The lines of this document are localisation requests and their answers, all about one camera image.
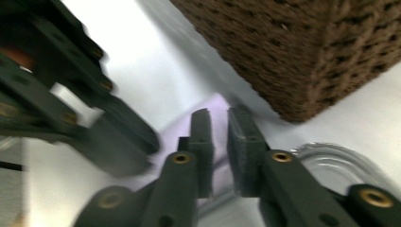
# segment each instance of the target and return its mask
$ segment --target white surface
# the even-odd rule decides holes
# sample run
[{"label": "white surface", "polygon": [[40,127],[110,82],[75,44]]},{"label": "white surface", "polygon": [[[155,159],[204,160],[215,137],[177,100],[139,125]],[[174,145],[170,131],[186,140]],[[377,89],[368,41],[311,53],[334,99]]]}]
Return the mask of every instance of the white surface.
[{"label": "white surface", "polygon": [[[63,3],[108,53],[105,72],[117,84],[117,95],[162,134],[165,150],[176,146],[176,141],[171,142],[165,135],[187,133],[181,123],[174,123],[221,93],[232,104],[242,103],[253,111],[272,148],[290,149],[312,141],[338,143],[370,158],[401,186],[398,151],[401,147],[398,118],[401,65],[329,111],[304,124],[291,125],[279,119],[168,1],[65,0]],[[32,227],[71,226],[79,209],[98,189],[110,184],[136,189],[138,183],[148,181],[155,174],[115,180],[93,168],[69,147],[37,140],[29,140],[27,154],[26,206]],[[210,221],[203,222],[208,225],[201,226],[212,226],[211,223],[242,226],[238,225],[242,223],[239,220],[253,219],[255,211],[251,217],[250,213],[228,217],[223,211],[224,221],[216,223],[211,217]],[[250,223],[247,226],[261,224],[260,221],[247,223]]]}]

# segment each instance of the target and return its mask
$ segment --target basket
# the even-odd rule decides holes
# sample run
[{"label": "basket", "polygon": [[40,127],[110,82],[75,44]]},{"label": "basket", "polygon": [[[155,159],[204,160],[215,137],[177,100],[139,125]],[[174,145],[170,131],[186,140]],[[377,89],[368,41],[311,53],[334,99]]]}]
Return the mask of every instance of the basket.
[{"label": "basket", "polygon": [[170,0],[287,121],[306,121],[397,63],[394,0]]}]

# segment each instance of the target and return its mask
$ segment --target woven texture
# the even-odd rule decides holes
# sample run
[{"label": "woven texture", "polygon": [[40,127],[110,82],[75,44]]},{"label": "woven texture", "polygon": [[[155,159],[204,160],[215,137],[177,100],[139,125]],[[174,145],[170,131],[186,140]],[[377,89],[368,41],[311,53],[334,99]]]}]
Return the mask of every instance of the woven texture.
[{"label": "woven texture", "polygon": [[400,60],[394,0],[170,0],[287,121],[305,121]]}]

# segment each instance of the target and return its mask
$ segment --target brass screw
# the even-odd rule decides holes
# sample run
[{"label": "brass screw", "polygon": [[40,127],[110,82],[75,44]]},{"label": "brass screw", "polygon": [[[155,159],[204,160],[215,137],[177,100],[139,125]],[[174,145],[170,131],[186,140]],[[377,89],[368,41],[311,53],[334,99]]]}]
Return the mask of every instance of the brass screw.
[{"label": "brass screw", "polygon": [[113,89],[113,84],[109,81],[104,81],[104,82],[100,83],[100,86],[107,89],[108,91],[111,91]]},{"label": "brass screw", "polygon": [[8,105],[6,103],[0,102],[0,115],[5,117],[14,117],[18,114],[18,109]]},{"label": "brass screw", "polygon": [[186,164],[189,163],[189,161],[191,161],[191,158],[187,154],[179,153],[173,156],[173,162],[175,164]]},{"label": "brass screw", "polygon": [[103,50],[101,50],[100,48],[98,48],[98,47],[93,47],[92,48],[92,53],[95,55],[95,56],[97,56],[98,58],[102,58],[103,57]]},{"label": "brass screw", "polygon": [[77,124],[77,115],[75,113],[65,113],[62,116],[62,120],[70,123],[71,125],[76,125]]},{"label": "brass screw", "polygon": [[394,202],[386,194],[373,190],[373,189],[362,189],[359,191],[359,195],[369,204],[382,208],[389,208],[394,205]]},{"label": "brass screw", "polygon": [[97,206],[102,209],[112,209],[119,206],[124,201],[124,196],[121,192],[114,191],[104,194],[97,201]]},{"label": "brass screw", "polygon": [[272,159],[280,163],[287,163],[291,162],[292,157],[289,154],[284,152],[276,152],[271,155]]}]

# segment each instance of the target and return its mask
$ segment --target black cable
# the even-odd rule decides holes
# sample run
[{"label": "black cable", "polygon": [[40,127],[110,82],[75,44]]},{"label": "black cable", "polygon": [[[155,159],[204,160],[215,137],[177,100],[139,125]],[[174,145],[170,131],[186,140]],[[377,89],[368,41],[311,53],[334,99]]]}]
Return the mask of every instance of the black cable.
[{"label": "black cable", "polygon": [[22,165],[6,163],[6,162],[1,162],[1,161],[0,161],[0,168],[5,168],[5,169],[15,170],[15,171],[23,171]]}]

